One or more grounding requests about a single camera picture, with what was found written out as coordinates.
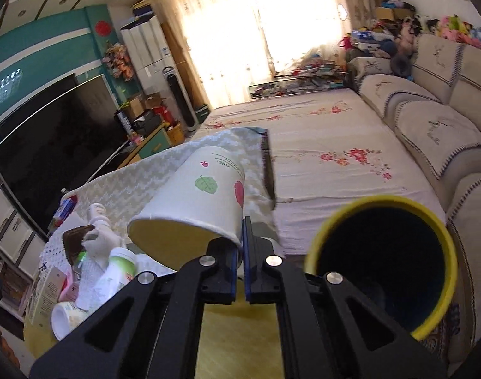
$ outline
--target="white cup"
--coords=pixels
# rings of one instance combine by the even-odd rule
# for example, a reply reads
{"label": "white cup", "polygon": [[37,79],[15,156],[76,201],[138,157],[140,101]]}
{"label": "white cup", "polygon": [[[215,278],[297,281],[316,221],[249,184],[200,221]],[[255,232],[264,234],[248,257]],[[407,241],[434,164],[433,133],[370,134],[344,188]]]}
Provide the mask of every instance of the white cup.
{"label": "white cup", "polygon": [[241,249],[244,169],[219,147],[195,151],[131,218],[128,236],[151,258],[179,270],[204,255],[211,239]]}
{"label": "white cup", "polygon": [[89,313],[75,306],[74,302],[59,302],[51,312],[51,327],[54,336],[62,340],[89,316]]}

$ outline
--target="sofa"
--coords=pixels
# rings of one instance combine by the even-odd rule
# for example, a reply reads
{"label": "sofa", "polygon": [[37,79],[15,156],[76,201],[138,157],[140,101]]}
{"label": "sofa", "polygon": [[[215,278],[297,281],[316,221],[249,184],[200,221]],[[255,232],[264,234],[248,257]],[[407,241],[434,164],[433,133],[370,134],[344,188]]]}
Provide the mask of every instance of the sofa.
{"label": "sofa", "polygon": [[453,369],[481,337],[481,50],[420,35],[411,61],[411,80],[393,75],[388,59],[355,58],[348,68],[447,213],[459,278],[446,338],[433,346],[445,348]]}

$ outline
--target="teal drawer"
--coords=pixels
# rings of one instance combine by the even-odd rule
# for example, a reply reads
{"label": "teal drawer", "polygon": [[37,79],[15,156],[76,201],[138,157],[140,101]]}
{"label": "teal drawer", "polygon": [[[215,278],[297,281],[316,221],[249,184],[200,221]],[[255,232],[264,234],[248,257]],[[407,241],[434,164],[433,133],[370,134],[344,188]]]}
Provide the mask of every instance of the teal drawer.
{"label": "teal drawer", "polygon": [[169,139],[165,130],[161,129],[158,134],[151,138],[149,142],[144,145],[143,149],[139,151],[139,157],[144,159],[168,148],[170,148]]}

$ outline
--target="bed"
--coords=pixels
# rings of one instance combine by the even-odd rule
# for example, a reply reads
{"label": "bed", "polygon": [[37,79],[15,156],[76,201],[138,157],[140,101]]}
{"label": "bed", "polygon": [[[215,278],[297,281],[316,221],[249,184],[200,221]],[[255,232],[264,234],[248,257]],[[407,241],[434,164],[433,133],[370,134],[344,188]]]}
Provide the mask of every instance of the bed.
{"label": "bed", "polygon": [[405,196],[445,213],[395,134],[352,90],[264,99],[214,110],[193,140],[235,126],[269,130],[285,255],[305,255],[324,220],[358,197]]}

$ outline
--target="tv screen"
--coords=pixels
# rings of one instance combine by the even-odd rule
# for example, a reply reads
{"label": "tv screen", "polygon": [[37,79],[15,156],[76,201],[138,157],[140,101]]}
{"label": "tv screen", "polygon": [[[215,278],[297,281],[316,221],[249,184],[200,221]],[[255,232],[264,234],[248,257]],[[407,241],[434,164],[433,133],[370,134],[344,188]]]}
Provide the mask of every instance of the tv screen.
{"label": "tv screen", "polygon": [[35,94],[15,111],[11,112],[7,118],[4,118],[0,123],[0,139],[7,137],[7,135],[15,130],[20,123],[33,113],[39,111],[44,105],[72,88],[77,87],[78,84],[77,78],[72,74],[55,82],[53,85],[40,91],[38,94]]}
{"label": "tv screen", "polygon": [[126,142],[104,77],[42,107],[0,143],[0,177],[47,233],[62,189],[85,184]]}

